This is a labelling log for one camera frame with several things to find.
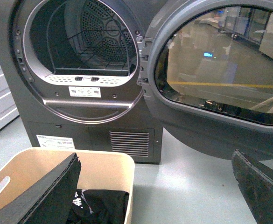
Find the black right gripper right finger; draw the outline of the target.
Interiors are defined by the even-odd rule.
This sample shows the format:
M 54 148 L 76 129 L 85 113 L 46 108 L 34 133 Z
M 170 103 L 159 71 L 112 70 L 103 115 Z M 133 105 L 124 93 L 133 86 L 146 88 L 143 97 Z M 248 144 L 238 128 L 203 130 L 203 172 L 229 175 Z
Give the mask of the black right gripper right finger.
M 235 150 L 233 174 L 256 223 L 273 224 L 273 169 Z

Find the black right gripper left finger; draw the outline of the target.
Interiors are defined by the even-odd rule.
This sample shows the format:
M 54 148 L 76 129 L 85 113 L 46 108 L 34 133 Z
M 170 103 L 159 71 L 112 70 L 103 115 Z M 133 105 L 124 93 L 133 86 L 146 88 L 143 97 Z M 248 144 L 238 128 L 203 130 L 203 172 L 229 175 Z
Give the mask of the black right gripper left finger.
M 0 224 L 65 224 L 81 162 L 72 153 L 44 177 L 0 209 Z

